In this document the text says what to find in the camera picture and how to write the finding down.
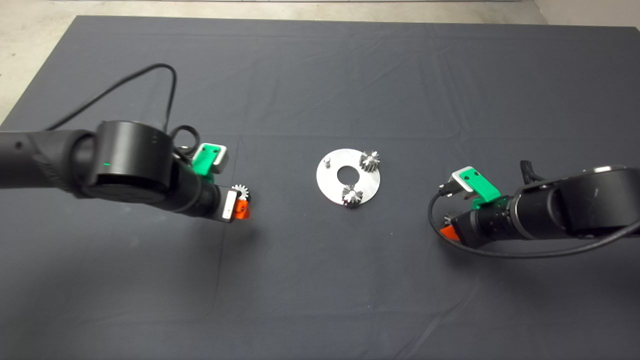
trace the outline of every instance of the gear on plate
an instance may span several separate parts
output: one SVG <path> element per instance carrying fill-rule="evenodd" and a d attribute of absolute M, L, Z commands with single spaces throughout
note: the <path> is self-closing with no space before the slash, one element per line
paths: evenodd
<path fill-rule="evenodd" d="M 376 171 L 380 165 L 380 155 L 377 151 L 363 152 L 360 156 L 360 167 L 366 172 Z"/>
<path fill-rule="evenodd" d="M 348 208 L 355 208 L 362 201 L 362 192 L 354 190 L 353 185 L 347 185 L 342 190 L 343 204 Z"/>
<path fill-rule="evenodd" d="M 247 188 L 245 185 L 235 184 L 234 186 L 231 186 L 231 189 L 240 193 L 240 196 L 238 196 L 238 199 L 247 200 L 247 201 L 251 200 L 251 194 L 249 193 L 249 188 Z"/>

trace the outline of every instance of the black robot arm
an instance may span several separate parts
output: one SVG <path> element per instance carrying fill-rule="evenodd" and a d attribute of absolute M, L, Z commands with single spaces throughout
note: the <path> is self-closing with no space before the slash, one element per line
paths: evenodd
<path fill-rule="evenodd" d="M 223 222 L 238 217 L 237 191 L 196 174 L 176 156 L 169 135 L 137 122 L 103 122 L 96 132 L 2 132 L 0 171 L 0 188 L 60 188 L 80 199 L 148 204 Z"/>
<path fill-rule="evenodd" d="M 451 245 L 495 258 L 552 258 L 578 254 L 640 232 L 640 168 L 599 167 L 557 179 L 522 167 L 525 186 L 449 219 L 433 219 L 437 198 L 462 192 L 455 181 L 441 186 L 429 204 L 429 222 Z M 540 253 L 476 250 L 499 240 L 596 239 L 586 245 Z"/>

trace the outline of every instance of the circular metal plate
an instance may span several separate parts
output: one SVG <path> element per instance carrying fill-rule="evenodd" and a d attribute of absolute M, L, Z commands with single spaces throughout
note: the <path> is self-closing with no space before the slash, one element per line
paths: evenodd
<path fill-rule="evenodd" d="M 352 167 L 360 175 L 360 179 L 354 185 L 354 190 L 362 192 L 361 204 L 371 200 L 380 187 L 380 171 L 366 172 L 360 168 L 360 156 L 362 151 L 354 149 L 338 149 L 325 155 L 318 164 L 316 170 L 316 180 L 320 191 L 329 200 L 336 204 L 342 203 L 342 189 L 345 184 L 338 180 L 338 170 L 343 167 Z M 325 164 L 325 159 L 329 159 L 329 167 Z"/>

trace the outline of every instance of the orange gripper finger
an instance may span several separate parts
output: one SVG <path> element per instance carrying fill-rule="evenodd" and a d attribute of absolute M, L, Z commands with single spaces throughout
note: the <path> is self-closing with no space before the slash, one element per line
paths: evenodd
<path fill-rule="evenodd" d="M 458 237 L 456 230 L 451 225 L 442 228 L 440 232 L 450 240 L 460 241 L 460 237 Z"/>
<path fill-rule="evenodd" d="M 249 210 L 249 202 L 247 200 L 236 200 L 236 211 L 234 212 L 234 218 L 238 220 L 246 220 L 251 217 L 251 211 Z"/>

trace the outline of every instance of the black cable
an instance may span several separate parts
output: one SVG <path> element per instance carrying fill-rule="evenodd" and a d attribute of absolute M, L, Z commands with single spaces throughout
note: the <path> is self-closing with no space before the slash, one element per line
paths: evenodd
<path fill-rule="evenodd" d="M 542 252 L 522 252 L 522 253 L 518 253 L 518 252 L 492 252 L 492 251 L 484 251 L 484 250 L 477 250 L 477 249 L 472 249 L 470 247 L 466 247 L 464 245 L 462 245 L 461 243 L 451 240 L 448 237 L 444 236 L 444 234 L 442 234 L 440 232 L 440 229 L 438 228 L 438 225 L 436 224 L 434 218 L 433 218 L 433 208 L 434 205 L 436 203 L 436 201 L 444 196 L 445 193 L 438 191 L 432 198 L 431 201 L 429 202 L 429 209 L 428 209 L 428 217 L 429 217 L 429 223 L 431 224 L 431 227 L 433 228 L 433 230 L 439 235 L 439 237 L 441 237 L 443 240 L 445 240 L 449 245 L 452 245 L 460 250 L 466 251 L 466 252 L 470 252 L 471 254 L 475 254 L 475 255 L 480 255 L 480 256 L 485 256 L 488 258 L 501 258 L 501 259 L 545 259 L 545 258 L 559 258 L 561 256 L 569 256 L 569 255 L 576 255 L 576 254 L 580 254 L 583 252 L 587 252 L 587 251 L 591 251 L 591 250 L 595 250 L 597 248 L 603 247 L 605 245 L 608 245 L 616 240 L 619 240 L 620 238 L 623 238 L 627 235 L 630 235 L 632 233 L 634 233 L 636 230 L 640 229 L 640 219 L 621 228 L 620 230 L 617 230 L 607 236 L 603 236 L 600 239 L 593 241 L 587 245 L 581 245 L 578 247 L 570 247 L 568 249 L 563 249 L 563 250 L 553 250 L 553 251 L 542 251 Z"/>
<path fill-rule="evenodd" d="M 175 140 L 176 135 L 178 135 L 180 131 L 186 131 L 189 134 L 193 135 L 195 144 L 192 147 L 187 147 L 187 146 L 176 147 L 176 151 L 180 151 L 186 156 L 194 155 L 195 152 L 198 150 L 198 145 L 200 145 L 200 133 L 193 126 L 180 125 L 175 129 L 171 130 L 171 132 L 169 133 L 169 136 L 171 137 L 171 139 Z"/>
<path fill-rule="evenodd" d="M 536 181 L 545 180 L 544 177 L 533 171 L 533 164 L 529 160 L 520 160 L 520 171 L 522 172 L 522 180 L 525 184 L 535 183 Z"/>
<path fill-rule="evenodd" d="M 95 104 L 96 102 L 100 101 L 103 97 L 109 95 L 113 90 L 116 90 L 117 88 L 121 87 L 122 85 L 139 78 L 140 76 L 155 70 L 155 69 L 167 69 L 171 72 L 172 75 L 172 83 L 171 83 L 171 92 L 169 93 L 169 99 L 166 105 L 166 113 L 165 113 L 165 120 L 164 120 L 164 124 L 163 124 L 163 128 L 162 130 L 166 133 L 167 132 L 167 127 L 169 126 L 169 118 L 171 115 L 171 108 L 173 107 L 173 97 L 175 95 L 175 87 L 176 87 L 176 82 L 178 80 L 178 75 L 175 71 L 175 69 L 169 65 L 169 64 L 165 64 L 165 63 L 157 63 L 157 64 L 153 64 L 150 65 L 148 67 L 145 67 L 144 69 L 141 69 L 139 71 L 134 72 L 131 75 L 128 75 L 120 80 L 118 80 L 115 84 L 111 85 L 107 90 L 103 91 L 100 95 L 94 97 L 93 99 L 89 100 L 88 102 L 84 103 L 82 106 L 80 106 L 78 109 L 74 110 L 73 112 L 69 113 L 67 116 L 63 117 L 62 119 L 56 121 L 53 125 L 47 127 L 45 130 L 55 130 L 57 128 L 59 128 L 60 126 L 66 124 L 69 120 L 73 119 L 74 117 L 78 116 L 80 113 L 82 113 L 84 110 L 87 110 L 89 107 L 91 107 L 91 105 Z"/>

